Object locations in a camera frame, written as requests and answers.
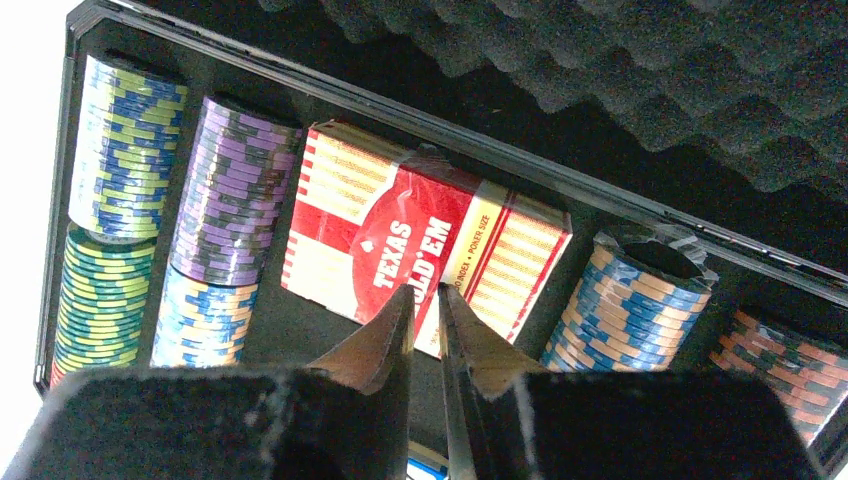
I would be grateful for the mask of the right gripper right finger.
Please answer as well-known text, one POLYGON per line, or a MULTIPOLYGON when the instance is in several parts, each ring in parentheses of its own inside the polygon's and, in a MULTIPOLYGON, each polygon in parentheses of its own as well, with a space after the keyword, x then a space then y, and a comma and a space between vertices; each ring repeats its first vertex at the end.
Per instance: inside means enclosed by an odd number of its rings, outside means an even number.
POLYGON ((474 313, 458 289, 438 285, 449 474, 452 479, 506 479, 512 472, 504 433, 519 434, 497 412, 513 383, 547 370, 474 313))

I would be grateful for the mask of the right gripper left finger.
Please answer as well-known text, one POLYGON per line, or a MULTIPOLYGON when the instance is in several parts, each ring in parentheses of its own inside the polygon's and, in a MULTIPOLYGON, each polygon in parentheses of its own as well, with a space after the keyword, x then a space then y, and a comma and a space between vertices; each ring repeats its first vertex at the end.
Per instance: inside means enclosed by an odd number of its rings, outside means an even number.
POLYGON ((403 479, 409 435, 415 303, 398 287, 376 316, 311 362, 321 373, 313 442, 344 479, 403 479))

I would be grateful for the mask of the red Texas Hold'em card deck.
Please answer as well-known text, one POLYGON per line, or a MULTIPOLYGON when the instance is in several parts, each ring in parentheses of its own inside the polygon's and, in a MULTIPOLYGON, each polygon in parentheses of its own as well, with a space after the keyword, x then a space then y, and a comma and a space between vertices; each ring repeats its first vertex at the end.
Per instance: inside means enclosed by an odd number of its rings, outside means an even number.
POLYGON ((348 123, 306 138, 281 284, 359 323, 398 286, 415 347, 438 356, 440 284, 514 341, 572 238, 568 212, 348 123))

